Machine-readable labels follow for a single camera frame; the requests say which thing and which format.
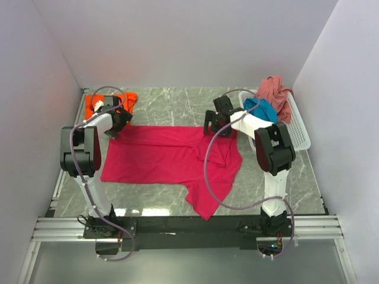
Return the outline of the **teal blue t shirt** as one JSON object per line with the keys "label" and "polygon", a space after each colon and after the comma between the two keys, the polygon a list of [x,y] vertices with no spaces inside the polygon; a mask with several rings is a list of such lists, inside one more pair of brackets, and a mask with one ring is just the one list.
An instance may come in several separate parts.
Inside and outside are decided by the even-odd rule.
{"label": "teal blue t shirt", "polygon": [[246,98],[243,102],[243,107],[257,118],[273,123],[278,122],[276,110],[265,99]]}

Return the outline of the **aluminium frame rail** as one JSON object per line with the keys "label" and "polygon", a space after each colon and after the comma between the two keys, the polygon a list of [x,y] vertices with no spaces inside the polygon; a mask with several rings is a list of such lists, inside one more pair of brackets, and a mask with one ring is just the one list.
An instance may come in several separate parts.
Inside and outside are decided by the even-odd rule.
{"label": "aluminium frame rail", "polygon": [[74,242],[83,240],[85,226],[75,218],[39,218],[31,237],[33,242]]}

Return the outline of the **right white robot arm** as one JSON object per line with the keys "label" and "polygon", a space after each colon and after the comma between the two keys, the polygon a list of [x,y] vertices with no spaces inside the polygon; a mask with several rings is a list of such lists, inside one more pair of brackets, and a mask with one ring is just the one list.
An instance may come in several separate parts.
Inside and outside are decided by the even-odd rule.
{"label": "right white robot arm", "polygon": [[[226,93],[213,100],[216,110],[206,111],[204,120],[203,132],[208,133],[210,127],[214,133],[205,153],[204,179],[211,196],[225,208],[244,210],[260,205],[260,229],[263,234],[273,236],[285,225],[290,209],[285,200],[286,184],[296,152],[285,123],[273,123],[252,115],[263,103],[263,99],[255,97],[251,108],[235,108]],[[233,130],[255,141],[256,159],[264,172],[264,199],[244,207],[222,203],[213,193],[208,179],[207,162],[213,143],[219,135],[230,137]]]}

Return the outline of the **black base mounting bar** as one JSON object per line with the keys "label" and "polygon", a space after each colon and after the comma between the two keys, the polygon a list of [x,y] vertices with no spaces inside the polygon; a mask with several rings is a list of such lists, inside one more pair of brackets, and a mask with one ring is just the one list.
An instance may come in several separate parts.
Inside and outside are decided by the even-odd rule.
{"label": "black base mounting bar", "polygon": [[261,215],[201,217],[116,217],[120,231],[99,218],[90,217],[83,237],[97,240],[100,254],[115,254],[117,248],[128,251],[151,249],[239,248],[256,250],[258,239],[291,236],[292,220],[283,215],[268,218]]}

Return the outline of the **salmon pink t shirt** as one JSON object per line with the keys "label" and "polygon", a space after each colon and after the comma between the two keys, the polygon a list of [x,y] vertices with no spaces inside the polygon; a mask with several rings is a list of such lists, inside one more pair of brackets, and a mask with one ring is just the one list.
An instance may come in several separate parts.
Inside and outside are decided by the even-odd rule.
{"label": "salmon pink t shirt", "polygon": [[275,75],[264,79],[256,94],[271,104],[279,121],[289,124],[292,119],[290,104],[287,101],[289,93],[294,98],[293,90],[282,84],[281,76]]}

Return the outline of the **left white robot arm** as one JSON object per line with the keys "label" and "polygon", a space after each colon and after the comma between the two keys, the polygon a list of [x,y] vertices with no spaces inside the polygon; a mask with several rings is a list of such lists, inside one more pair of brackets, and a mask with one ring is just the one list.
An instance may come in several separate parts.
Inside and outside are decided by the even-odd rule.
{"label": "left white robot arm", "polygon": [[73,127],[63,127],[60,133],[60,167],[80,186],[89,207],[85,225],[102,236],[116,235],[120,227],[114,208],[106,197],[100,181],[102,164],[99,138],[105,134],[115,139],[131,121],[126,93],[89,99],[90,115]]}

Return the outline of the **white plastic basket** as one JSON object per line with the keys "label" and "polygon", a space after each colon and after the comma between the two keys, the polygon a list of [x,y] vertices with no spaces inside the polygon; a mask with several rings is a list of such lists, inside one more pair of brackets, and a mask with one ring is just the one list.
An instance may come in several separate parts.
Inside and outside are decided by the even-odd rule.
{"label": "white plastic basket", "polygon": [[[238,94],[240,106],[243,107],[243,103],[247,98],[252,98],[252,94],[246,91],[241,91]],[[294,150],[296,152],[308,150],[311,146],[311,141],[307,133],[304,122],[301,118],[300,112],[296,106],[293,95],[288,91],[287,92],[287,102],[290,106],[291,112],[291,122],[286,124],[290,139],[292,141]],[[256,153],[255,149],[255,140],[251,137],[248,137],[249,144],[252,148],[253,153]]]}

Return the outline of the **folded orange t shirt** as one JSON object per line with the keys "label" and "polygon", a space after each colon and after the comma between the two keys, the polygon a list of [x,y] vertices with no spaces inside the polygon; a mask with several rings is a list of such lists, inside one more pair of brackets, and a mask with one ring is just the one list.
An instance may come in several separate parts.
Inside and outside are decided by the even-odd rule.
{"label": "folded orange t shirt", "polygon": [[[128,111],[129,113],[133,113],[133,107],[135,105],[135,103],[137,102],[137,94],[136,93],[132,93],[132,92],[125,92],[124,93],[125,96],[126,96],[126,100],[124,102],[124,109],[126,111]],[[97,102],[97,101],[103,101],[104,102],[104,98],[105,98],[105,95],[94,95],[94,97],[92,98],[92,95],[87,95],[85,97],[85,120],[88,120],[90,119],[93,114],[94,114],[94,111],[92,110],[93,108],[93,105]]]}

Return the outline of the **magenta t shirt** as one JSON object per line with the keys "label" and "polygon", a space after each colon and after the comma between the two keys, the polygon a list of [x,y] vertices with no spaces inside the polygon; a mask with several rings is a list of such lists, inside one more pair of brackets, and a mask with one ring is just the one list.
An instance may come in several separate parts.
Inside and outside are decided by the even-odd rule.
{"label": "magenta t shirt", "polygon": [[[201,127],[128,125],[108,146],[102,182],[180,184],[186,201],[204,220],[219,203],[204,179],[205,153],[212,135]],[[237,134],[217,138],[208,156],[208,179],[213,193],[223,201],[232,190],[242,165]]]}

